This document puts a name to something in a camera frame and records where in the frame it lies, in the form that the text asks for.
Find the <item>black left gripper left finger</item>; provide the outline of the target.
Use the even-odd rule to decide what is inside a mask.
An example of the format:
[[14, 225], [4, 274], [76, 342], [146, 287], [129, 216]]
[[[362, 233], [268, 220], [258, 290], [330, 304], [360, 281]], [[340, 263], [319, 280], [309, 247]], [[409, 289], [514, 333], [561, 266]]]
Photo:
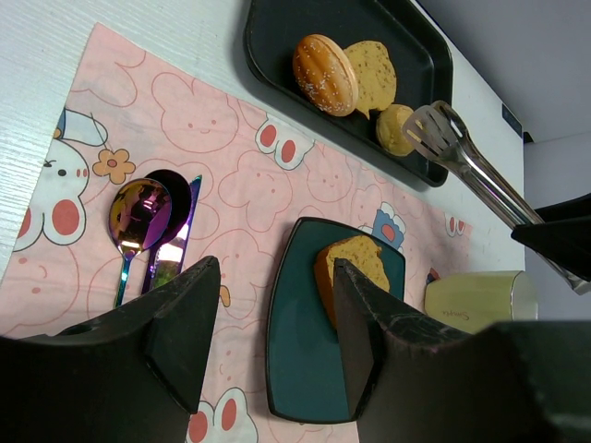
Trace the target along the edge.
[[221, 287], [207, 256], [57, 335], [1, 340], [5, 442], [181, 442], [199, 408]]

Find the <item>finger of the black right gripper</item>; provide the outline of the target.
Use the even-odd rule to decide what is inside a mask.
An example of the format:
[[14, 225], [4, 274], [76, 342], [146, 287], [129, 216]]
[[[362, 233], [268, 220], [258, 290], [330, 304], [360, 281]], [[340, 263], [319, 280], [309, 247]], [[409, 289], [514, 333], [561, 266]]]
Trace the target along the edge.
[[517, 225], [513, 240], [590, 281], [590, 195], [536, 209], [543, 222]]

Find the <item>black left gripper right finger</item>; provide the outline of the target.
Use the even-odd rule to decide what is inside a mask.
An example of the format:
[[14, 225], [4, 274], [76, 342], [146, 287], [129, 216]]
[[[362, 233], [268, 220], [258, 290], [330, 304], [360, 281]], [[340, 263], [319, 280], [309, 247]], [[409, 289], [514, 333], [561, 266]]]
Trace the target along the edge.
[[470, 335], [334, 265], [345, 392], [363, 442], [586, 442], [590, 325], [496, 323]]

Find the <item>heart bread slice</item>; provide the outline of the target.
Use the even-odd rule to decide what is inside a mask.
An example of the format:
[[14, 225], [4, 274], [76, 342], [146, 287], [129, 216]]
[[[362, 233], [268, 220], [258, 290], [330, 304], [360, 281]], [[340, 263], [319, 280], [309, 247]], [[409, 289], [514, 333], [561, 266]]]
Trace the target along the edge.
[[334, 328], [333, 269], [336, 258], [347, 259], [375, 285], [388, 292], [390, 281], [380, 257], [381, 247], [366, 235], [357, 235], [328, 245], [322, 249], [314, 264], [314, 274], [321, 302]]

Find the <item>metal tongs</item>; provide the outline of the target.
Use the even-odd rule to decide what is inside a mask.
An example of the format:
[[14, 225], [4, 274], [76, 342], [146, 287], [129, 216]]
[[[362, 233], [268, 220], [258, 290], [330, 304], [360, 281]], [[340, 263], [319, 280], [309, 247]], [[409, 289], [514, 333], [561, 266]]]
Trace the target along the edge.
[[[446, 102], [436, 101], [412, 113], [403, 133], [416, 151], [456, 175], [511, 230], [543, 220], [476, 148], [463, 120]], [[590, 281], [541, 256], [579, 294]]]

